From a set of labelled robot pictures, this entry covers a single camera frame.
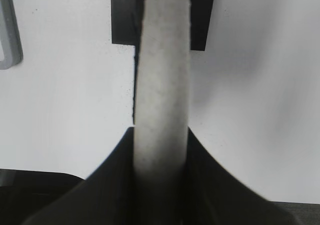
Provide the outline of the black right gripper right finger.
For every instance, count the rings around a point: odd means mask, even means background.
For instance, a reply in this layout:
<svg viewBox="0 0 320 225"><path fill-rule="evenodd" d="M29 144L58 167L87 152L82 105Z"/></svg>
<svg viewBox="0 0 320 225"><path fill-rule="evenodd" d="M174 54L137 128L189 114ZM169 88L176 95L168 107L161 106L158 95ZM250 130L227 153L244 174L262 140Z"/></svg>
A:
<svg viewBox="0 0 320 225"><path fill-rule="evenodd" d="M188 132L186 224L298 225L290 212L242 184Z"/></svg>

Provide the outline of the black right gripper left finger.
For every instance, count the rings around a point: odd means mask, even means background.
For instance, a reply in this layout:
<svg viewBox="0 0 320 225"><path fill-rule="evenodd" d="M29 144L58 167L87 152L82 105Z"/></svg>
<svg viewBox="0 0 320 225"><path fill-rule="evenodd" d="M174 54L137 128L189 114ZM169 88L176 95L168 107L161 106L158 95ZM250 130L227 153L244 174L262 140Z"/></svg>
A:
<svg viewBox="0 0 320 225"><path fill-rule="evenodd" d="M25 225L133 225L133 127L104 162L61 198L24 221Z"/></svg>

